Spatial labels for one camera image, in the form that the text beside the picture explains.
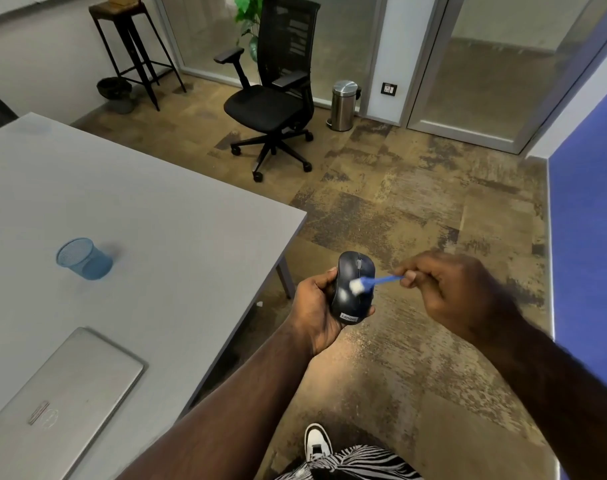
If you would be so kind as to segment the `white sneaker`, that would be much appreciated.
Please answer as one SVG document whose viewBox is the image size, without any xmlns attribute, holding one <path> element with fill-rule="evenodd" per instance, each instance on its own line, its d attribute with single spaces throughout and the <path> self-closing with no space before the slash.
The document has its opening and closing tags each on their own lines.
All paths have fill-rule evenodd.
<svg viewBox="0 0 607 480">
<path fill-rule="evenodd" d="M 325 428 L 311 423 L 304 433 L 304 452 L 307 463 L 331 456 L 334 451 Z"/>
</svg>

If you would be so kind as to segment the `black office chair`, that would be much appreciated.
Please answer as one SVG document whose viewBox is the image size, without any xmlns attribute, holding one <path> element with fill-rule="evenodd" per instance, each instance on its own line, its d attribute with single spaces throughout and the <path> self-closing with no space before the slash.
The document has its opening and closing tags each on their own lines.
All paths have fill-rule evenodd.
<svg viewBox="0 0 607 480">
<path fill-rule="evenodd" d="M 262 144 L 251 170 L 255 182 L 262 182 L 260 166 L 267 155 L 278 150 L 302 165 L 304 172 L 313 165 L 285 141 L 302 136 L 314 140 L 308 124 L 315 113 L 311 88 L 311 68 L 316 22 L 321 4 L 312 0 L 262 0 L 261 4 L 241 0 L 237 7 L 244 16 L 260 9 L 256 40 L 259 84 L 251 84 L 241 65 L 244 48 L 237 46 L 214 57 L 218 64 L 232 64 L 241 89 L 224 104 L 225 113 L 261 136 L 230 144 L 234 156 L 242 146 Z"/>
</svg>

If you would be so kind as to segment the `steel pedal bin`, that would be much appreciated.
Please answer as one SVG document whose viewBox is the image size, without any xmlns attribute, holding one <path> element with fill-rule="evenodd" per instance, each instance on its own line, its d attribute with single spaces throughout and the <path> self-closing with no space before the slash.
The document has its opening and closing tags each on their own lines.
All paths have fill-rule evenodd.
<svg viewBox="0 0 607 480">
<path fill-rule="evenodd" d="M 332 88 L 331 115 L 327 126 L 335 132 L 346 132 L 354 126 L 356 103 L 362 89 L 354 81 L 340 80 Z"/>
</svg>

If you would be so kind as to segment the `person's right forearm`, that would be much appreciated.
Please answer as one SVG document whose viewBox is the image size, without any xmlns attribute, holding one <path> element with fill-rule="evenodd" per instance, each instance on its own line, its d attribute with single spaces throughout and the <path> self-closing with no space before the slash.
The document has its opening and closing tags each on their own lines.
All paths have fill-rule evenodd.
<svg viewBox="0 0 607 480">
<path fill-rule="evenodd" d="M 607 480 L 607 385 L 522 316 L 475 346 L 511 387 L 570 480 Z"/>
</svg>

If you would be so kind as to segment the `zebra striped trousers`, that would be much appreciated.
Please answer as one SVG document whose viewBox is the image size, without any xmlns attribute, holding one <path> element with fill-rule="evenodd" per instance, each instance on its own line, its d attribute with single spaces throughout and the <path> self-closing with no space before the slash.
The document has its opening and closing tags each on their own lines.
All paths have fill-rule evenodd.
<svg viewBox="0 0 607 480">
<path fill-rule="evenodd" d="M 397 454 L 374 445 L 354 445 L 338 452 L 313 445 L 306 460 L 275 480 L 424 480 Z"/>
</svg>

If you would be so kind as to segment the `blue mesh pen cup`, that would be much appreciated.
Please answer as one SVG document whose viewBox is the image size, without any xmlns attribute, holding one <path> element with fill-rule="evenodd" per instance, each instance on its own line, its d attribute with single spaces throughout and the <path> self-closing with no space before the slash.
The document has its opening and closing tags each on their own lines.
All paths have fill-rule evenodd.
<svg viewBox="0 0 607 480">
<path fill-rule="evenodd" d="M 99 250 L 89 238 L 66 242 L 56 253 L 58 266 L 69 269 L 88 281 L 105 277 L 113 267 L 113 258 Z"/>
</svg>

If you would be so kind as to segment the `person's left hand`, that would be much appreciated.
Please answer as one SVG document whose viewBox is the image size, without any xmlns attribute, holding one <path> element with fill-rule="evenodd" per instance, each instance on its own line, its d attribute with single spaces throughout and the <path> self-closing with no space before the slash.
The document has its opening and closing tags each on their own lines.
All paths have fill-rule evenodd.
<svg viewBox="0 0 607 480">
<path fill-rule="evenodd" d="M 311 292 L 311 277 L 299 282 L 287 322 L 311 358 L 330 347 L 345 327 L 332 317 L 326 295 Z"/>
</svg>

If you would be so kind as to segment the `silver laptop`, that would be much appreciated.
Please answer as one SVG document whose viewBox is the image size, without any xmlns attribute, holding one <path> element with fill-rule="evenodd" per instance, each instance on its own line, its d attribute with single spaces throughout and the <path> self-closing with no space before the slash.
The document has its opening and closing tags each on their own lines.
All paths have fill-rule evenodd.
<svg viewBox="0 0 607 480">
<path fill-rule="evenodd" d="M 0 480 L 68 480 L 146 367 L 75 329 L 0 411 Z"/>
</svg>

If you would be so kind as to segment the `grey table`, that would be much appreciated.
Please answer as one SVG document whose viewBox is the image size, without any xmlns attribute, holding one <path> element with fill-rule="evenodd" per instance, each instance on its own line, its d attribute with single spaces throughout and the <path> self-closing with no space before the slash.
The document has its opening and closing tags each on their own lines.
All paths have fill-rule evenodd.
<svg viewBox="0 0 607 480">
<path fill-rule="evenodd" d="M 68 480 L 114 480 L 186 412 L 303 210 L 30 113 L 0 128 L 0 411 L 77 328 L 147 365 Z M 88 281 L 56 263 L 89 238 Z"/>
</svg>

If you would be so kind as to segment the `person's right hand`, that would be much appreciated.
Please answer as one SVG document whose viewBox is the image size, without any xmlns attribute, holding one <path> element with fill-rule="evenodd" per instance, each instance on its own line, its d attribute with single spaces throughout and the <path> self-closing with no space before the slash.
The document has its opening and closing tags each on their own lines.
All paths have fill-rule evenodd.
<svg viewBox="0 0 607 480">
<path fill-rule="evenodd" d="M 459 338 L 483 349 L 524 322 L 513 298 L 476 258 L 440 250 L 443 307 L 425 307 L 433 320 Z"/>
</svg>

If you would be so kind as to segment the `black tall stool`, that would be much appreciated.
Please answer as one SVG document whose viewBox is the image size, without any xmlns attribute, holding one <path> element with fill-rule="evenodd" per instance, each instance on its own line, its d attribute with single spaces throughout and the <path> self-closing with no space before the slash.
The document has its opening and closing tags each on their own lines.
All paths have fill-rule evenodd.
<svg viewBox="0 0 607 480">
<path fill-rule="evenodd" d="M 153 84 L 159 86 L 163 77 L 173 73 L 179 82 L 180 88 L 185 93 L 187 92 L 179 70 L 170 56 L 143 0 L 141 0 L 138 5 L 131 7 L 114 6 L 106 0 L 89 6 L 88 12 L 104 44 L 107 55 L 116 72 L 116 76 L 144 87 L 157 112 L 160 112 L 161 108 L 152 86 Z M 134 22 L 134 18 L 139 15 L 145 16 L 147 19 L 157 42 L 167 59 L 166 63 L 154 61 L 148 55 L 146 46 L 141 39 L 136 23 Z M 100 24 L 102 21 L 113 23 L 117 34 L 122 41 L 123 47 L 131 59 L 132 66 L 130 68 L 121 70 L 118 67 L 106 35 L 102 29 L 102 25 Z"/>
</svg>

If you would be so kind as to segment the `person's left forearm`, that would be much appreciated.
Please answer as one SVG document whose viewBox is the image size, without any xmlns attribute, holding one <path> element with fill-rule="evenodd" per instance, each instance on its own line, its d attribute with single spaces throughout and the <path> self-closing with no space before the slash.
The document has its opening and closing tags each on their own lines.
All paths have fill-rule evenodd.
<svg viewBox="0 0 607 480">
<path fill-rule="evenodd" d="M 315 351 L 292 315 L 116 480 L 252 480 Z"/>
</svg>

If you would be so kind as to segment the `glass door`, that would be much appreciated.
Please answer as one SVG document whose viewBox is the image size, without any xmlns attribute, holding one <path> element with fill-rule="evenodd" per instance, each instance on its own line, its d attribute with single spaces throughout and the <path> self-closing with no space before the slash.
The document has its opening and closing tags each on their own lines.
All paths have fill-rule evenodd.
<svg viewBox="0 0 607 480">
<path fill-rule="evenodd" d="M 519 154 L 607 45 L 607 0 L 435 0 L 407 128 Z"/>
</svg>

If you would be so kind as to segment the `green potted plant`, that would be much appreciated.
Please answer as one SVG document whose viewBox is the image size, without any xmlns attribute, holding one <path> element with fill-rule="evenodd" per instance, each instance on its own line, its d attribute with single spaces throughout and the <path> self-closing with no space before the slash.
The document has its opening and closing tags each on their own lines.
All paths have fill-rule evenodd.
<svg viewBox="0 0 607 480">
<path fill-rule="evenodd" d="M 248 54 L 251 60 L 257 63 L 257 48 L 259 41 L 260 15 L 263 0 L 233 0 L 237 8 L 235 23 L 239 25 L 239 35 L 236 46 L 242 45 L 244 38 L 247 40 Z"/>
</svg>

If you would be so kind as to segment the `blue toothbrush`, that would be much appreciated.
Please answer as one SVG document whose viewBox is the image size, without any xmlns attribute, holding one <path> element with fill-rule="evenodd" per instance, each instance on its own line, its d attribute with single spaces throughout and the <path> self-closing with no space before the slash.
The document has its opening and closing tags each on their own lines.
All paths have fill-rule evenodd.
<svg viewBox="0 0 607 480">
<path fill-rule="evenodd" d="M 360 296 L 362 294 L 372 293 L 374 288 L 378 285 L 390 282 L 399 282 L 401 279 L 401 276 L 396 275 L 387 275 L 380 277 L 361 276 L 359 278 L 351 280 L 348 284 L 348 289 L 354 296 Z"/>
</svg>

